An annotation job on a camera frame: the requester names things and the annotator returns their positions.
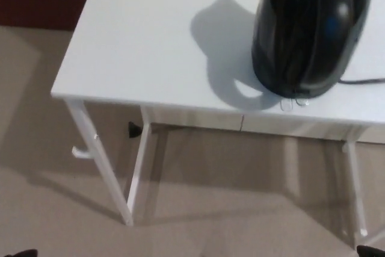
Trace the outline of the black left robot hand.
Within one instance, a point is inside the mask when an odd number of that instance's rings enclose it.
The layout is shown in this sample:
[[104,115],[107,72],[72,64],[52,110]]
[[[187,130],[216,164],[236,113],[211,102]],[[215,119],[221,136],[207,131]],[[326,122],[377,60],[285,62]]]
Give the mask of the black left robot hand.
[[14,254],[7,254],[4,257],[38,257],[39,252],[37,249],[28,249]]

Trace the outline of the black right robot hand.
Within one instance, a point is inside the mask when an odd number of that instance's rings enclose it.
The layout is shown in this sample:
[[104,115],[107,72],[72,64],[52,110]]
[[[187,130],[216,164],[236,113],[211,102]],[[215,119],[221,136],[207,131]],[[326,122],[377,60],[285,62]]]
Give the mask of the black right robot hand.
[[356,247],[359,257],[385,257],[385,251],[371,246],[359,245]]

